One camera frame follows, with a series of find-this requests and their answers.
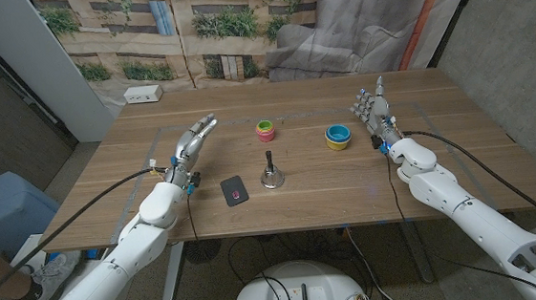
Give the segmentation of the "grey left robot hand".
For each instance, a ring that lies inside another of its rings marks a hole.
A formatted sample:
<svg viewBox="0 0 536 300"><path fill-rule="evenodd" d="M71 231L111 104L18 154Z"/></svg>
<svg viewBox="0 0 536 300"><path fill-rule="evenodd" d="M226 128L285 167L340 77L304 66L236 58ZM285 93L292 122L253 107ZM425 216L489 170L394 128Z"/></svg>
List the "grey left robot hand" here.
<svg viewBox="0 0 536 300"><path fill-rule="evenodd" d="M216 127L217 122L213 113L208 114L182 134L171 158L172 167L166 172L166 182L185 186L187 176L198 160L204 139Z"/></svg>

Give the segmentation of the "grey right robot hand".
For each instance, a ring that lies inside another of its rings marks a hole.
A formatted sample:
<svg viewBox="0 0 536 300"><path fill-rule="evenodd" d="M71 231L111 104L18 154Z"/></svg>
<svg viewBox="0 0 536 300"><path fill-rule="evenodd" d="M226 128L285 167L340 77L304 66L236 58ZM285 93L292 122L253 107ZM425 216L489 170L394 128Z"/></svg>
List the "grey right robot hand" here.
<svg viewBox="0 0 536 300"><path fill-rule="evenodd" d="M388 101L383 96L383 76L377 79L375 85L373 94L364 89L360 91L350 111L366 124L367 131L371 134L373 144L377 148L380 146L388 148L402 139L402 135L395 129Z"/></svg>

